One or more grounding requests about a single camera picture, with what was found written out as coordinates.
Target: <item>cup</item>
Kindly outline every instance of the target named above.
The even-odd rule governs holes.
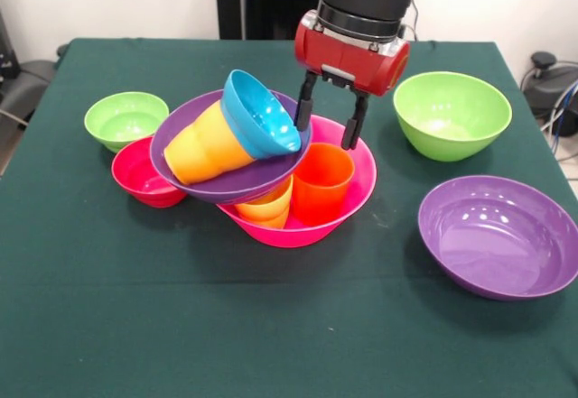
[[[182,184],[301,150],[301,136],[281,102],[243,70],[228,75],[223,95],[184,127],[164,149]]]
[[[294,216],[310,227],[338,218],[354,172],[348,152],[331,143],[312,143],[294,172]]]
[[[164,159],[182,184],[206,181],[255,160],[229,128],[220,100],[169,142]]]
[[[238,214],[247,222],[262,227],[283,228],[289,216],[294,178],[289,176],[261,198],[236,204]]]

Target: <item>green tablecloth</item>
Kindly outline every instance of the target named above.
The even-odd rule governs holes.
[[[112,180],[83,128],[97,99],[145,90],[171,108],[233,68],[296,97],[290,42],[78,40],[0,181],[2,397],[575,397],[578,285],[502,303],[453,284],[416,228],[451,177],[507,176],[578,207],[496,46],[417,43],[405,76],[469,73],[500,88],[511,127],[460,163],[406,142],[391,96],[363,130],[378,185],[327,239],[263,246],[211,204],[148,208]],[[315,111],[344,122],[327,84]]]

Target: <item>bowl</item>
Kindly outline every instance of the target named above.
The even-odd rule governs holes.
[[[340,145],[345,127],[327,118],[312,116],[312,129],[312,141],[314,143]],[[343,202],[341,213],[338,218],[331,222],[308,227],[299,221],[290,209],[289,217],[283,229],[265,228],[241,218],[233,206],[219,205],[218,207],[237,222],[250,236],[265,245],[284,248],[312,245],[322,240],[363,207],[376,186],[378,169],[369,147],[362,140],[359,140],[356,149],[349,150],[348,153],[355,162],[356,170]]]
[[[229,73],[221,99],[223,115],[253,159],[298,152],[301,136],[284,105],[243,70]]]
[[[448,180],[419,208],[419,231],[444,271],[481,296],[561,291],[578,274],[578,228],[544,193],[493,176]]]
[[[139,139],[120,150],[112,161],[112,176],[118,185],[144,204],[167,208],[187,194],[175,188],[154,169],[150,158],[152,137]]]
[[[293,116],[297,103],[280,93],[273,94]],[[273,190],[291,175],[305,155],[311,143],[312,129],[309,126],[300,132],[302,147],[297,153],[285,154],[270,159],[255,161],[243,168],[225,172],[211,180],[194,184],[182,184],[172,174],[163,150],[185,126],[192,123],[210,105],[220,100],[222,90],[190,100],[173,111],[154,134],[151,144],[151,159],[155,169],[173,186],[184,190],[195,198],[218,204],[239,204],[257,199]]]
[[[87,131],[113,153],[153,134],[169,115],[162,99],[148,93],[129,91],[104,97],[84,117]]]
[[[450,71],[403,81],[394,93],[407,140],[424,156],[455,162],[490,145],[512,119],[504,95],[489,83]]]

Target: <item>white wall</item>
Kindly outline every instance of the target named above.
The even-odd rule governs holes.
[[[578,0],[415,1],[422,40],[495,41],[517,78],[535,50],[578,60]],[[75,36],[219,36],[216,0],[0,0],[0,8],[22,60],[54,58]]]
[[[74,37],[219,38],[216,0],[0,0],[21,60]]]
[[[415,1],[421,40],[494,41],[517,79],[533,51],[578,61],[578,0]]]

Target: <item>bowl rim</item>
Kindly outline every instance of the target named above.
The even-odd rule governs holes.
[[[110,172],[112,174],[112,178],[117,182],[118,186],[120,186],[122,189],[126,190],[127,192],[131,193],[132,195],[138,195],[140,197],[145,197],[145,198],[153,198],[153,197],[160,197],[160,196],[166,195],[166,194],[173,194],[175,191],[180,191],[178,188],[174,187],[171,183],[169,183],[168,181],[165,181],[167,183],[166,190],[163,190],[162,192],[145,192],[143,190],[138,190],[138,189],[131,188],[130,186],[126,186],[126,184],[124,182],[122,182],[117,177],[116,167],[118,165],[118,159],[120,158],[120,156],[122,155],[122,153],[124,151],[128,150],[130,147],[136,146],[138,143],[146,143],[146,142],[149,143],[149,146],[147,147],[147,153],[145,156],[146,156],[146,159],[151,161],[151,154],[150,154],[150,152],[148,152],[148,150],[150,150],[150,143],[152,141],[153,141],[153,136],[148,135],[148,136],[145,136],[144,138],[137,139],[136,141],[133,141],[132,143],[128,143],[123,148],[121,148],[117,154],[115,154],[115,157],[112,160],[112,163],[110,164]]]
[[[337,123],[336,121],[330,120],[329,118],[326,118],[324,116],[317,116],[316,114],[312,115],[312,119],[320,119],[325,123],[329,123],[332,125],[338,125],[340,127],[344,127],[344,125],[341,125],[340,123]],[[239,217],[239,216],[235,216],[234,214],[232,214],[231,212],[229,212],[225,207],[235,207],[233,205],[221,205],[221,204],[217,204],[217,207],[220,208],[220,210],[225,213],[226,215],[228,215],[230,218],[232,218],[235,221],[240,221],[243,223],[243,225],[246,225],[248,227],[253,227],[255,229],[260,229],[260,230],[265,230],[267,232],[272,232],[272,233],[282,233],[282,234],[291,234],[291,233],[307,233],[310,231],[318,231],[320,229],[324,229],[324,228],[328,228],[328,227],[335,227],[338,224],[340,224],[341,222],[344,222],[347,218],[351,217],[352,215],[354,215],[355,213],[357,213],[362,207],[363,205],[368,202],[368,199],[371,197],[371,194],[373,193],[373,191],[376,188],[376,184],[378,182],[378,166],[376,164],[376,159],[373,155],[373,153],[371,152],[371,149],[369,148],[369,146],[366,144],[365,141],[363,141],[363,139],[359,138],[359,142],[358,143],[363,143],[369,151],[369,156],[371,156],[371,163],[372,165],[370,166],[371,169],[371,174],[373,175],[372,177],[372,182],[371,182],[371,186],[368,189],[368,193],[363,197],[363,199],[359,202],[359,204],[354,207],[352,210],[350,210],[348,213],[346,213],[343,216],[339,216],[336,219],[333,219],[331,222],[326,222],[324,224],[320,224],[320,225],[316,225],[314,227],[304,227],[304,228],[270,228],[270,227],[262,227],[260,225],[254,224],[252,222],[247,222],[245,219]]]
[[[181,110],[185,105],[188,105],[192,100],[196,100],[196,99],[198,99],[198,98],[208,97],[208,96],[212,96],[212,95],[217,95],[218,93],[221,93],[221,96],[222,96],[222,94],[224,93],[224,91],[225,91],[224,88],[213,89],[212,91],[208,91],[208,92],[206,92],[206,93],[204,93],[204,94],[201,94],[201,95],[199,95],[199,96],[196,96],[196,97],[194,97],[194,98],[191,98],[191,99],[185,101],[184,103],[180,104],[176,109],[174,109],[174,110],[171,112],[171,116],[172,116],[175,112]],[[276,93],[275,97],[276,97],[277,99],[279,99],[279,96],[282,96],[282,97],[285,97],[285,98],[288,98],[288,99],[292,100],[292,101],[297,105],[297,102],[296,102],[296,100],[295,100],[293,97],[288,96],[288,95],[282,93],[281,91],[275,91],[275,90],[272,90],[272,89],[270,89],[269,91],[270,91],[272,94],[274,94],[274,95],[275,95],[275,93]],[[310,145],[312,144],[312,139],[313,139],[313,125],[312,125],[312,123],[309,123],[307,129],[305,129],[305,132],[307,132],[307,130],[309,130],[309,140],[308,140],[308,141],[305,141],[305,145],[304,145],[304,146],[305,146],[305,150],[303,151],[303,155],[305,155],[305,154],[307,153],[307,151],[309,150]],[[158,132],[158,129],[157,129],[157,131],[153,134],[153,140],[154,140],[154,137],[156,136],[157,132]],[[161,173],[161,172],[159,171],[159,169],[156,167],[155,163],[154,163],[154,159],[153,159],[153,157],[152,157],[152,152],[153,152],[153,142],[151,141],[151,148],[150,148],[150,152],[149,152],[149,153],[151,154],[151,161],[153,162],[154,170],[157,171],[158,173]],[[292,167],[290,174],[293,174],[293,172],[295,171],[295,168],[297,167],[298,164],[299,164],[299,162],[297,162],[297,163]],[[242,190],[235,190],[235,192],[227,192],[227,194],[228,194],[228,196],[231,196],[231,194],[234,193],[234,197],[236,197],[236,198],[242,198],[243,195],[249,194],[249,193],[251,193],[252,191],[260,190],[260,189],[263,189],[263,188],[268,187],[268,186],[276,186],[279,182],[283,181],[283,179],[286,178],[286,177],[287,177],[288,175],[290,175],[290,174],[282,174],[282,175],[279,175],[278,177],[276,177],[275,179],[269,180],[269,181],[266,181],[266,182],[263,182],[263,183],[259,184],[258,186],[253,186],[253,187],[251,187],[251,188],[246,188],[246,189],[242,189]],[[195,198],[197,198],[197,195],[202,195],[203,197],[213,197],[213,196],[215,196],[215,192],[212,191],[212,190],[199,190],[199,189],[192,188],[191,186],[194,186],[194,183],[193,183],[192,185],[190,185],[190,184],[185,185],[185,184],[182,184],[182,183],[179,182],[179,183],[178,183],[179,186],[176,186],[172,181],[169,181],[169,180],[167,180],[167,181],[168,181],[169,183],[171,183],[176,189],[184,190],[188,195],[191,195],[191,196],[193,196],[193,197],[195,197]]]
[[[570,214],[560,204],[558,204],[556,201],[551,199],[544,192],[542,192],[541,190],[538,190],[537,188],[535,188],[533,186],[530,186],[529,184],[525,184],[521,181],[513,180],[513,179],[510,179],[508,177],[500,177],[498,175],[483,175],[483,174],[481,174],[481,175],[466,175],[466,176],[462,176],[462,177],[454,177],[452,179],[446,180],[446,181],[438,184],[433,189],[431,189],[429,192],[427,192],[427,194],[422,199],[422,202],[421,202],[419,209],[418,209],[418,212],[417,212],[417,226],[419,229],[420,236],[421,236],[422,240],[424,241],[424,244],[427,247],[427,250],[429,251],[430,255],[443,268],[443,271],[445,273],[450,274],[452,276],[456,276],[461,281],[466,282],[471,288],[476,288],[476,289],[478,289],[478,290],[480,290],[486,294],[493,294],[493,295],[496,295],[500,298],[509,298],[511,300],[514,300],[514,299],[529,300],[529,299],[537,299],[539,297],[549,296],[551,294],[554,294],[556,292],[563,290],[564,288],[566,288],[568,285],[570,285],[578,277],[578,267],[576,267],[576,270],[574,271],[573,275],[567,281],[561,283],[560,285],[555,286],[551,290],[543,291],[543,292],[535,292],[532,294],[516,294],[516,293],[511,293],[511,292],[497,292],[496,290],[491,289],[487,286],[479,285],[477,283],[470,282],[467,279],[460,276],[458,273],[448,269],[446,267],[446,265],[442,262],[442,260],[438,257],[438,255],[434,254],[434,250],[432,249],[431,244],[424,237],[425,223],[424,223],[422,216],[424,214],[423,209],[425,207],[426,201],[429,198],[431,198],[431,196],[437,190],[443,189],[448,184],[456,182],[457,180],[500,180],[500,181],[505,181],[507,183],[516,185],[519,188],[522,188],[523,190],[530,190],[530,191],[534,192],[536,195],[538,195],[539,197],[546,199],[547,202],[550,202],[551,204],[553,204],[564,215],[564,217],[572,224],[574,232],[578,233],[578,226],[576,225],[576,223],[574,222],[574,220],[572,219]]]
[[[106,101],[106,100],[109,100],[109,99],[112,98],[112,97],[126,96],[126,95],[140,95],[140,96],[153,97],[154,99],[158,100],[158,101],[162,104],[164,118],[166,118],[166,117],[169,115],[170,110],[169,110],[169,106],[167,105],[167,103],[166,103],[162,98],[156,96],[155,94],[147,93],[146,91],[121,91],[121,92],[118,92],[118,93],[110,94],[110,95],[108,95],[108,96],[104,96],[104,97],[100,98],[99,100],[97,100],[96,102],[94,102],[94,103],[92,104],[92,106],[89,108],[89,110],[86,112],[86,114],[84,115],[84,128],[87,130],[87,132],[89,132],[89,134],[91,134],[94,138],[96,138],[97,140],[99,140],[101,143],[102,143],[102,142],[105,142],[105,143],[116,143],[116,144],[118,144],[118,143],[126,143],[127,141],[117,141],[117,140],[114,140],[114,139],[107,139],[107,138],[103,137],[102,135],[97,134],[96,132],[94,132],[94,130],[92,130],[92,129],[89,127],[89,117],[90,117],[90,115],[91,115],[93,112],[96,112],[96,111],[97,111],[97,109],[95,109],[95,108],[97,107],[97,105],[101,104],[102,102],[104,102],[104,101]],[[138,140],[140,140],[140,139],[146,138],[147,136],[149,136],[149,134],[146,135],[146,136],[143,136],[143,137],[141,137],[141,138],[137,138],[137,139],[134,140],[134,141],[138,141]]]
[[[419,127],[417,127],[416,125],[414,125],[413,123],[410,123],[409,121],[407,121],[407,119],[400,114],[399,110],[397,109],[397,93],[399,91],[399,89],[401,87],[403,87],[405,84],[411,82],[414,79],[419,79],[421,77],[424,76],[458,76],[458,77],[463,77],[463,78],[467,78],[469,80],[473,80],[475,82],[479,82],[480,84],[492,89],[493,91],[495,91],[500,98],[506,103],[506,107],[508,108],[508,120],[506,120],[506,123],[504,123],[504,125],[502,127],[500,127],[500,129],[498,129],[496,132],[494,132],[493,134],[486,134],[484,136],[477,136],[475,138],[470,138],[470,139],[456,139],[456,138],[448,138],[445,136],[440,136],[440,135],[435,135],[435,134],[431,134],[430,132],[426,132],[423,129],[420,129]],[[418,132],[420,132],[421,134],[425,134],[431,138],[435,138],[435,139],[441,139],[444,141],[448,141],[451,143],[476,143],[478,141],[485,141],[488,139],[492,139],[492,138],[496,138],[497,136],[499,136],[500,134],[502,134],[511,124],[512,122],[512,117],[513,117],[513,113],[512,113],[512,105],[509,103],[508,98],[504,95],[504,93],[502,93],[499,89],[497,89],[496,87],[494,87],[493,85],[491,85],[489,82],[480,79],[480,78],[476,78],[475,76],[472,75],[468,75],[466,73],[460,73],[458,71],[450,71],[450,70],[435,70],[435,71],[426,71],[423,73],[418,73],[416,75],[410,76],[407,79],[404,79],[402,82],[399,83],[399,85],[397,85],[396,90],[394,91],[394,96],[393,96],[393,104],[394,104],[394,109],[396,110],[396,114],[399,118],[401,118],[407,125],[410,125],[411,127],[413,127],[415,130],[417,130]]]

